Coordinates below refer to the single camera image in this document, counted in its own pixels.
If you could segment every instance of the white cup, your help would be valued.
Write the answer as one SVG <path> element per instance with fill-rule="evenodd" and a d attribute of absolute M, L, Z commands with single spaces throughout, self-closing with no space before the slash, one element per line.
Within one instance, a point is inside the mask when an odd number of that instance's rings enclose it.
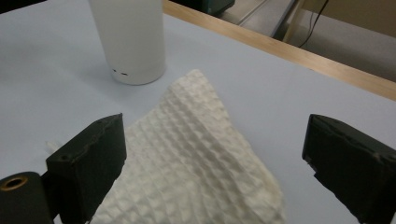
<path fill-rule="evenodd" d="M 165 71 L 162 0 L 90 0 L 113 77 L 141 85 Z"/>

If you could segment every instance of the wooden table edge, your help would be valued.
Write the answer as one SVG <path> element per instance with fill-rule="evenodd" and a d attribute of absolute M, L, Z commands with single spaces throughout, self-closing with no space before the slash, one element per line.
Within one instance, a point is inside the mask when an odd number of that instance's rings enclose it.
<path fill-rule="evenodd" d="M 258 34 L 227 21 L 222 21 L 188 7 L 183 7 L 169 0 L 163 0 L 163 12 L 220 35 L 228 36 L 231 39 L 263 50 L 279 58 L 300 64 L 323 75 L 342 80 L 355 87 L 396 101 L 396 83 L 382 77 L 376 77 L 309 51 L 298 49 L 271 37 Z"/>

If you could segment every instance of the white waffle towel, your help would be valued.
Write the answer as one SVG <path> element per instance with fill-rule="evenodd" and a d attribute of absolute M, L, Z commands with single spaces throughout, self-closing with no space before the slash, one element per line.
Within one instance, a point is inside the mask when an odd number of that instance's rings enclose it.
<path fill-rule="evenodd" d="M 92 223 L 285 222 L 279 186 L 193 70 L 125 131 L 128 159 Z"/>

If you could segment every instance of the black cable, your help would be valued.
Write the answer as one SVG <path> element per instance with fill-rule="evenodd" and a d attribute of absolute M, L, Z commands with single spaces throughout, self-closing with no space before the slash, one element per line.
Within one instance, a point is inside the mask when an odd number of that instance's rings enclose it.
<path fill-rule="evenodd" d="M 306 36 L 309 36 L 309 34 L 311 33 L 311 29 L 312 28 L 312 19 L 314 18 L 314 10 L 312 10 L 311 12 L 311 16 L 309 17 L 309 28 L 308 28 L 308 32 L 306 33 Z M 305 43 L 305 48 L 308 49 L 308 42 Z"/>
<path fill-rule="evenodd" d="M 312 26 L 312 30 L 311 31 L 308 30 L 308 32 L 309 32 L 308 37 L 306 38 L 304 43 L 301 44 L 298 48 L 302 47 L 304 44 L 306 44 L 306 42 L 308 42 L 308 40 L 311 37 L 312 33 L 314 33 L 315 25 L 317 25 L 317 22 L 318 22 L 318 19 L 319 19 L 320 15 L 322 14 L 324 8 L 327 6 L 328 3 L 329 3 L 329 0 L 326 0 L 326 2 L 323 4 L 322 8 L 320 9 L 320 12 L 317 15 L 317 18 L 315 19 L 314 25 Z"/>

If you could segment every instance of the table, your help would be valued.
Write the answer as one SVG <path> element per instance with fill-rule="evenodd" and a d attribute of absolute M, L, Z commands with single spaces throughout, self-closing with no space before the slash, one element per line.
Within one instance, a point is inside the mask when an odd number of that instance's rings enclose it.
<path fill-rule="evenodd" d="M 46 141 L 64 144 L 120 112 L 128 126 L 199 68 L 278 179 L 289 223 L 357 223 L 301 158 L 308 116 L 340 119 L 396 148 L 396 84 L 167 1 L 164 11 L 167 70 L 144 86 L 110 77 L 87 1 L 0 15 L 0 176 L 43 174 Z"/>

